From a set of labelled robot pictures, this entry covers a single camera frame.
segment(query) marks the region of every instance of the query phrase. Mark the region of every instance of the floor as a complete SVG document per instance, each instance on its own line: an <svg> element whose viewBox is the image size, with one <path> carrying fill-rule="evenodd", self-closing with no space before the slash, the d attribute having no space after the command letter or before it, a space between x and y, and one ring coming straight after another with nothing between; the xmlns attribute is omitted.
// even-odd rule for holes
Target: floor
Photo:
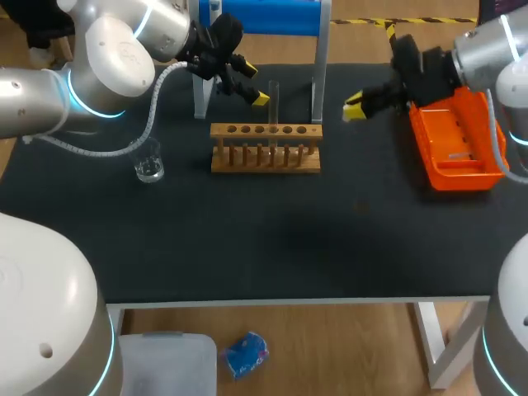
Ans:
<svg viewBox="0 0 528 396"><path fill-rule="evenodd" d="M332 18L476 17L476 0L334 0ZM421 49L452 46L471 24L398 24L396 34L412 34ZM254 64L309 63L315 39L247 35L240 52ZM329 62L390 61L384 29L372 25L331 27ZM0 19L0 66L28 67L23 34ZM0 141L0 175L14 142ZM463 303L437 304L445 332ZM245 332L261 334L270 359L239 382L219 365L219 396L478 394L471 368L444 393L433 393L424 373L416 320L406 304L156 309L129 311L125 332L204 333L220 350Z"/></svg>

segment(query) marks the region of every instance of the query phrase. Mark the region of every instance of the hazard tape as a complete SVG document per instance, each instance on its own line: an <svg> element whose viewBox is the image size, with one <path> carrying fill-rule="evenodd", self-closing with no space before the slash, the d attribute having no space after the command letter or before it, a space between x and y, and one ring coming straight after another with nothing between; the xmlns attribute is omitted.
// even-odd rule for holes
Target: hazard tape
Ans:
<svg viewBox="0 0 528 396"><path fill-rule="evenodd" d="M391 22L385 22L385 32L387 33L387 38L389 39L390 48L394 48L394 43L396 42L396 24Z"/></svg>
<svg viewBox="0 0 528 396"><path fill-rule="evenodd" d="M385 23L477 23L477 18L358 18L332 19L331 25L376 25L384 27Z"/></svg>

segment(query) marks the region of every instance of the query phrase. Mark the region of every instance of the wooden test tube rack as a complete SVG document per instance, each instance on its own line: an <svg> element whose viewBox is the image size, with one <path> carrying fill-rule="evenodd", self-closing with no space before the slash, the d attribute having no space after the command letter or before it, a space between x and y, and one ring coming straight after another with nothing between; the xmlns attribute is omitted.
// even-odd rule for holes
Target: wooden test tube rack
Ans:
<svg viewBox="0 0 528 396"><path fill-rule="evenodd" d="M323 139L321 125L278 124L275 133L268 124L211 124L216 140L212 172L223 173L320 173L317 142ZM265 143L249 142L264 139ZM268 146L267 141L279 142ZM304 141L292 144L291 141Z"/></svg>

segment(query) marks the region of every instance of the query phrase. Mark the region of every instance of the blue board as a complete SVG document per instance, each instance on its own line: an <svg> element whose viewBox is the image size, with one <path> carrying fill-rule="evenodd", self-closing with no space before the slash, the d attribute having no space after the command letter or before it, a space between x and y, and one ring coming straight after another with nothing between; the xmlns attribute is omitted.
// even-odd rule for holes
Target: blue board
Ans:
<svg viewBox="0 0 528 396"><path fill-rule="evenodd" d="M239 19L244 33L319 36L318 0L223 0L222 12ZM209 20L209 0L200 0L200 23Z"/></svg>

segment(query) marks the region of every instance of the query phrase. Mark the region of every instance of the orange tray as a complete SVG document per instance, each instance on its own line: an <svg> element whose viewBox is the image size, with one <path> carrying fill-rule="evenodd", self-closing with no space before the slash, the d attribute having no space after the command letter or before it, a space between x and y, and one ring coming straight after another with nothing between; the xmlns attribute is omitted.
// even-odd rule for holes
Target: orange tray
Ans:
<svg viewBox="0 0 528 396"><path fill-rule="evenodd" d="M492 188L504 173L493 156L488 105L483 93L467 87L432 105L409 111L412 129L429 181L438 191L482 191ZM506 139L497 123L502 160L508 166Z"/></svg>

